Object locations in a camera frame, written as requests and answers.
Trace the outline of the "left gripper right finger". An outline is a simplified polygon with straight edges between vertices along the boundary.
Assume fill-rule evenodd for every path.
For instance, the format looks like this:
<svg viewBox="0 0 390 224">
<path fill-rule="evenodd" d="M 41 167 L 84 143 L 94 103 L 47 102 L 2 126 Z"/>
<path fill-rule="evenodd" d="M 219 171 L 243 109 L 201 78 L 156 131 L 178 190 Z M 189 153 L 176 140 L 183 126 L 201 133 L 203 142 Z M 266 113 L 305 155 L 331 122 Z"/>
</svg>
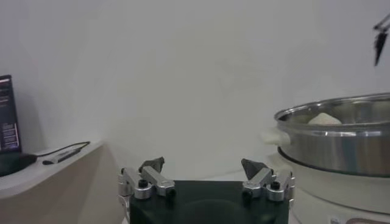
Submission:
<svg viewBox="0 0 390 224">
<path fill-rule="evenodd" d="M 264 163 L 245 158 L 241 165 L 247 177 L 242 190 L 245 202 L 260 197 L 273 202 L 294 201 L 296 178 L 290 170 L 274 170 Z"/>
</svg>

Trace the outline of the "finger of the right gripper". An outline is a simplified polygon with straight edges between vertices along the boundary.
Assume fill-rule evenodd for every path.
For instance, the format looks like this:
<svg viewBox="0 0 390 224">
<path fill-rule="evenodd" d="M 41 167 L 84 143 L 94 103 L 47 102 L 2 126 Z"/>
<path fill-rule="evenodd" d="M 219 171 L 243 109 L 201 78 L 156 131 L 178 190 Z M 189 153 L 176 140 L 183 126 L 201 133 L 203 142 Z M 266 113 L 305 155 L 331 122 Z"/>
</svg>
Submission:
<svg viewBox="0 0 390 224">
<path fill-rule="evenodd" d="M 373 30 L 377 33 L 374 41 L 374 66 L 377 66 L 380 62 L 380 57 L 382 55 L 387 37 L 389 35 L 389 14 L 387 14 L 381 21 L 376 23 L 373 26 Z"/>
</svg>

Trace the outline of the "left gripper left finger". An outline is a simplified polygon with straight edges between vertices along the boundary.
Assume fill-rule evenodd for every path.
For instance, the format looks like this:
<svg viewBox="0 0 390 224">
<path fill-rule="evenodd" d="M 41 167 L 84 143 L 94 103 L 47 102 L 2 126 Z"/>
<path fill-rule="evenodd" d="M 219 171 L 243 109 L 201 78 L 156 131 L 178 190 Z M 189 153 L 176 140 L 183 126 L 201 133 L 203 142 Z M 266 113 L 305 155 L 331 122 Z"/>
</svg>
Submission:
<svg viewBox="0 0 390 224">
<path fill-rule="evenodd" d="M 175 197 L 174 180 L 161 174 L 164 163 L 164 157 L 159 157 L 144 161 L 138 169 L 122 168 L 118 175 L 118 195 L 122 198 L 133 196 L 137 200 L 148 200 L 153 194 L 165 198 Z"/>
</svg>

